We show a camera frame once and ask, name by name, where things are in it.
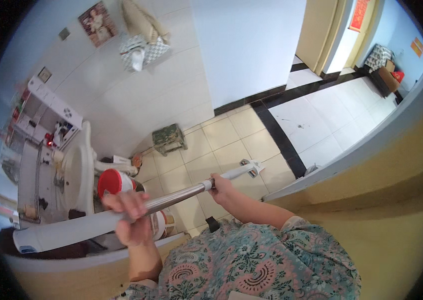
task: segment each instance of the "sink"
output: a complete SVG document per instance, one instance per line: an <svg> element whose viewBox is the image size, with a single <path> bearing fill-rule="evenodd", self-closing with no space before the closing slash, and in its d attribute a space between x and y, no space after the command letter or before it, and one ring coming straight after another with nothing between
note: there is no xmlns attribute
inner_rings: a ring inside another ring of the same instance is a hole
<svg viewBox="0 0 423 300"><path fill-rule="evenodd" d="M60 206L67 215L70 209L83 211L88 215L94 214L93 181L94 158L91 148L91 126L88 121L83 122L82 130L64 149L62 166L64 168L64 196L60 199Z"/></svg>

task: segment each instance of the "red cap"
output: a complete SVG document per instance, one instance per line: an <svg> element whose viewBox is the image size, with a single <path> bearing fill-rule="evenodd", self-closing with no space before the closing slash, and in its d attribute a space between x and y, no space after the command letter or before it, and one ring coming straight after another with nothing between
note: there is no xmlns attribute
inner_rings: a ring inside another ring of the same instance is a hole
<svg viewBox="0 0 423 300"><path fill-rule="evenodd" d="M98 195L100 199L103 198L105 190L111 194L118 194L122 190L121 176L115 169L108 169L101 173L100 179L98 179Z"/></svg>

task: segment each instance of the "mop handle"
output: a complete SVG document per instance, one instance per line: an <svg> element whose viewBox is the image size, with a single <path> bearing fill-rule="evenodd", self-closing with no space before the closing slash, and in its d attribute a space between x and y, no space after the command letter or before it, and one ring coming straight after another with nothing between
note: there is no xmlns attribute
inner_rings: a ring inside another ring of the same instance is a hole
<svg viewBox="0 0 423 300"><path fill-rule="evenodd" d="M221 176L232 180L253 169L256 169L256 166L250 163L230 170ZM211 178L190 188L181 189L177 192L147 201L145 202L145 207L148 209L146 215L156 213L166 207L170 207L207 191L213 187L213 184L214 179ZM13 232L13 241L15 242L16 249L22 254L48 251L113 231L115 230L116 223L122 219L130 223L134 222L128 213L116 213L108 210L62 222L18 229Z"/></svg>

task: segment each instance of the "floral shirt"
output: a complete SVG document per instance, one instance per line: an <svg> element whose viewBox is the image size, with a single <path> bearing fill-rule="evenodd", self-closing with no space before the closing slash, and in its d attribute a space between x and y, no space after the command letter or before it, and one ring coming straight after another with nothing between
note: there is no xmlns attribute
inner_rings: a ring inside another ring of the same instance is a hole
<svg viewBox="0 0 423 300"><path fill-rule="evenodd" d="M291 217L271 225L220 221L173 249L157 286L131 283L125 299L358 299L361 278L347 252L318 225Z"/></svg>

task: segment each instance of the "wooden stool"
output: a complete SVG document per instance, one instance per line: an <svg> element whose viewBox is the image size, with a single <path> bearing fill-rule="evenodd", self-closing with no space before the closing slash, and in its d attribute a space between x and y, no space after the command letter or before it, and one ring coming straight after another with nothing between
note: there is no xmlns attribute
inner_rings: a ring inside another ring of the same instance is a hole
<svg viewBox="0 0 423 300"><path fill-rule="evenodd" d="M155 130L151 136L153 138L153 147L156 149L156 151L163 154L164 157L168 155L168 152L182 148L184 150L188 149L186 141L184 140L183 132L177 123ZM168 150L166 149L167 146L173 144L177 144L176 147L172 147Z"/></svg>

